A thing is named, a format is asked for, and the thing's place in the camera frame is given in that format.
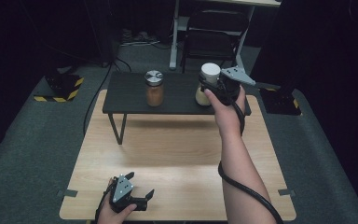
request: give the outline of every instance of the glass jar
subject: glass jar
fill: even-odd
[[[215,86],[217,83],[217,79],[220,75],[220,66],[215,63],[205,63],[201,67],[200,74],[205,77],[206,81]],[[201,91],[201,84],[199,84],[197,91],[196,91],[196,101],[199,105],[210,105],[208,98],[206,97],[205,93]]]
[[[150,106],[162,104],[164,99],[163,75],[159,71],[149,71],[145,75],[146,101]]]

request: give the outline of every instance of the gray carpet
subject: gray carpet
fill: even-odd
[[[248,73],[258,51],[245,47],[241,53]],[[127,62],[132,72],[171,72],[168,49],[122,47],[118,58]],[[129,71],[126,64],[116,63],[111,73]],[[189,60],[188,72],[198,73],[202,63]],[[81,148],[87,109],[107,71],[108,68],[90,64],[79,67],[76,74],[85,80],[73,102],[40,103],[30,94],[0,145],[0,223],[85,223],[60,219],[61,192],[69,183]],[[45,88],[42,79],[34,92]],[[306,102],[300,92],[296,92],[296,97]],[[288,187],[296,192],[293,201],[297,219],[293,223],[358,223],[358,200],[353,189],[311,109],[304,105],[303,110],[310,114],[310,122],[305,122],[304,117],[265,116],[268,127],[282,127],[268,131]],[[293,151],[293,145],[298,146],[297,151]],[[314,160],[321,156],[326,161]]]

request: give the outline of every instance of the hand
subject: hand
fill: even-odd
[[[242,86],[240,86],[240,88],[240,95],[238,96],[236,103],[240,107],[242,113],[244,113],[245,90]],[[234,107],[232,107],[232,105],[223,105],[213,94],[213,92],[208,89],[206,89],[204,93],[213,106],[214,119],[217,126],[219,127],[220,135],[222,137],[224,135],[231,136],[232,134],[241,136],[240,121]]]
[[[98,224],[121,224],[124,219],[136,208],[136,204],[130,204],[120,213],[114,212],[110,208],[109,204],[110,192],[106,194],[103,199],[103,205],[101,208],[100,216],[98,218]]]

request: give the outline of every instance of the white jar lid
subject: white jar lid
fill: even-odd
[[[215,84],[220,75],[220,67],[215,63],[205,63],[201,67],[201,73],[205,76],[209,83]]]

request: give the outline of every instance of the jar lid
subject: jar lid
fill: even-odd
[[[201,67],[201,73],[206,78],[207,82],[215,85],[220,75],[220,67],[215,63],[205,63]]]
[[[146,84],[149,86],[158,86],[162,83],[163,75],[159,71],[148,71],[145,75]]]

